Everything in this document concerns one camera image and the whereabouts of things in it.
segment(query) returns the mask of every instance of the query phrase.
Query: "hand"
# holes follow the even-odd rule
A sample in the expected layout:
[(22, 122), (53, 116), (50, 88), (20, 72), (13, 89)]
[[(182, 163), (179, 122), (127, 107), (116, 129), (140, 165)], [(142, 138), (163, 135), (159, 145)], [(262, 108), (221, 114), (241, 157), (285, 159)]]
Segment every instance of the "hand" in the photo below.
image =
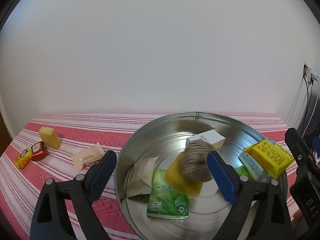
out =
[(297, 212), (295, 212), (295, 214), (293, 215), (293, 220), (291, 221), (292, 223), (292, 229), (294, 230), (296, 228), (296, 226), (299, 224), (300, 220), (302, 218), (302, 212), (301, 210), (298, 210)]

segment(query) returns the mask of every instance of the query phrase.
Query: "wooden door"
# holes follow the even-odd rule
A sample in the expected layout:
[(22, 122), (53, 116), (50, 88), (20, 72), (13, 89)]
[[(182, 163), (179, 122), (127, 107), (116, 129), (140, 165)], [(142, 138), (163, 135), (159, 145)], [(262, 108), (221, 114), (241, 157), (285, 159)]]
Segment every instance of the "wooden door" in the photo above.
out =
[(0, 156), (3, 154), (4, 150), (11, 143), (11, 137), (7, 130), (7, 127), (4, 124), (2, 116), (0, 114)]

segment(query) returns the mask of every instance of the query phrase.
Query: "white cable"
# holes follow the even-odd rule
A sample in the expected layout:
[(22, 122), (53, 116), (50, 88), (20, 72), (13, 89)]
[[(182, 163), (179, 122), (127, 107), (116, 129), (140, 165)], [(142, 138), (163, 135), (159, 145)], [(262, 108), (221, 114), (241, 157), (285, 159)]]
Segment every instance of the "white cable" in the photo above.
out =
[(311, 117), (310, 117), (310, 120), (306, 126), (306, 128), (304, 129), (304, 132), (302, 134), (302, 138), (304, 136), (304, 133), (306, 132), (307, 128), (308, 128), (308, 125), (310, 124), (311, 122), (311, 119), (312, 119), (312, 116), (313, 116), (313, 113), (315, 112), (315, 109), (316, 109), (316, 106), (317, 106), (317, 102), (318, 102), (318, 98), (319, 98), (319, 93), (320, 93), (320, 84), (319, 84), (319, 80), (318, 78), (320, 78), (320, 76), (317, 76), (317, 78), (313, 77), (313, 79), (315, 79), (317, 82), (318, 82), (318, 95), (317, 95), (317, 99), (316, 99), (316, 103), (315, 103), (315, 107), (313, 108), (313, 111), (312, 111), (312, 114), (311, 114)]

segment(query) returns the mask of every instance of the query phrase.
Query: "wall socket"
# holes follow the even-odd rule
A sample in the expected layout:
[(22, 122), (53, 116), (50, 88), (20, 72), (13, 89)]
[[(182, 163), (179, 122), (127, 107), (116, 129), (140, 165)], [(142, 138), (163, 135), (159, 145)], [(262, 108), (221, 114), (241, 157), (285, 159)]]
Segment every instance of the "wall socket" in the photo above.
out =
[(303, 66), (303, 77), (306, 79), (308, 84), (311, 84), (311, 71), (312, 69), (307, 65)]

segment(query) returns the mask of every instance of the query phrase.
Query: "green tissue pack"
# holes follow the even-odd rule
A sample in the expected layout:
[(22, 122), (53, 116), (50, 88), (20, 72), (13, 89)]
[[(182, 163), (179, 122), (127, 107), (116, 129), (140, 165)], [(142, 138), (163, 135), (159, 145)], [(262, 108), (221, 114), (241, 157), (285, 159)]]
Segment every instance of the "green tissue pack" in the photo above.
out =
[(165, 182), (165, 172), (166, 170), (156, 169), (153, 173), (147, 216), (175, 220), (185, 219), (189, 215), (189, 199)]

